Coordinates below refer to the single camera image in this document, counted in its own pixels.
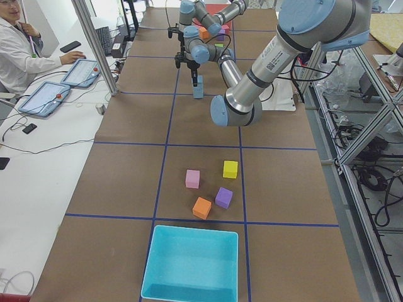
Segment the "glasses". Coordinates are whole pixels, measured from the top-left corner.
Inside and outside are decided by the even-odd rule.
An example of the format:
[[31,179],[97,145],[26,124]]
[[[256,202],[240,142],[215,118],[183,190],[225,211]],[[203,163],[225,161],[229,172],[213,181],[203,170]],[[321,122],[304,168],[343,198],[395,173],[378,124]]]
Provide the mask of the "glasses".
[[0,0],[0,5],[11,7],[12,5],[17,6],[18,0]]

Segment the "hand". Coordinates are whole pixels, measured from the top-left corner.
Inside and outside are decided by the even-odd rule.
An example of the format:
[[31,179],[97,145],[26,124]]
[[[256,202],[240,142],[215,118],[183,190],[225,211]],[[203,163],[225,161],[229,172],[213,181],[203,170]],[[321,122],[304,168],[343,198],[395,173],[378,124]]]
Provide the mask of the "hand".
[[60,61],[62,65],[74,63],[77,59],[85,59],[86,56],[82,52],[78,52],[77,50],[72,52],[67,52],[65,55],[60,57]]
[[20,25],[23,28],[24,33],[26,33],[28,36],[33,36],[34,38],[40,38],[39,31],[31,24],[20,22]]

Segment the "keyboard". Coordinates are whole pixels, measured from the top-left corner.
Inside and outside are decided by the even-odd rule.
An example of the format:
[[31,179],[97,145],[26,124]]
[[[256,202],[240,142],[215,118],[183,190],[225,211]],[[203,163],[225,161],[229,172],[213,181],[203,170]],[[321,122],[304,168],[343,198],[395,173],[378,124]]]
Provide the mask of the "keyboard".
[[109,27],[104,26],[101,28],[97,28],[95,31],[98,35],[99,42],[101,43],[105,55],[110,55],[112,49],[112,38]]

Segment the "purple cube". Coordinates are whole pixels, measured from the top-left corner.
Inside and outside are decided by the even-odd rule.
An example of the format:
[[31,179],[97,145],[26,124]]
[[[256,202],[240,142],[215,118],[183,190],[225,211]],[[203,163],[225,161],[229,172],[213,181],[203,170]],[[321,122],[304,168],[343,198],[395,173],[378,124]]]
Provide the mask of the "purple cube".
[[[225,30],[221,29],[219,32],[219,35],[226,33]],[[225,40],[225,36],[218,36],[217,37],[217,41],[224,41]]]
[[200,183],[200,171],[199,170],[186,170],[186,187],[192,189],[198,189]]
[[231,202],[232,191],[227,190],[224,187],[220,187],[219,193],[215,197],[215,204],[221,208],[227,209]]

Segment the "white table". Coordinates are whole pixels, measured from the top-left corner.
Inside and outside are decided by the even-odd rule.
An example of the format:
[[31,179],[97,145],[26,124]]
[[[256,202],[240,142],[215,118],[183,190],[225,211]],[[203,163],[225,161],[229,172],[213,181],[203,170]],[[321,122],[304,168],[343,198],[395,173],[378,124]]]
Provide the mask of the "white table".
[[[109,26],[113,29],[115,26],[99,18],[94,18],[93,23],[95,28]],[[65,40],[60,41],[54,54],[62,55],[59,48],[74,40],[82,43],[77,50],[83,51],[88,59],[94,59],[78,22],[66,34]],[[109,65],[115,61],[111,57],[107,60]],[[50,72],[69,70],[70,67],[65,65]],[[60,82],[63,76],[55,74],[40,79],[26,94],[32,93],[43,81]],[[107,106],[110,98],[102,79],[100,76],[96,87],[87,94],[82,95],[94,84],[87,89],[72,89],[66,102],[82,97],[72,103],[62,103],[49,117],[27,117],[26,125],[34,123],[38,128],[28,135],[21,131],[22,128],[8,131],[3,144],[38,152],[63,143],[94,138],[102,120],[95,105],[104,103]],[[0,126],[0,136],[21,117],[15,114],[12,110]],[[10,279],[21,271],[30,271],[37,284],[92,144],[75,143],[37,155],[0,147],[0,157],[10,158],[5,170],[0,171],[1,278]],[[15,286],[9,286],[7,293],[26,294],[31,288],[31,277],[22,274],[13,280],[13,284]],[[3,288],[4,283],[0,282],[0,293]]]

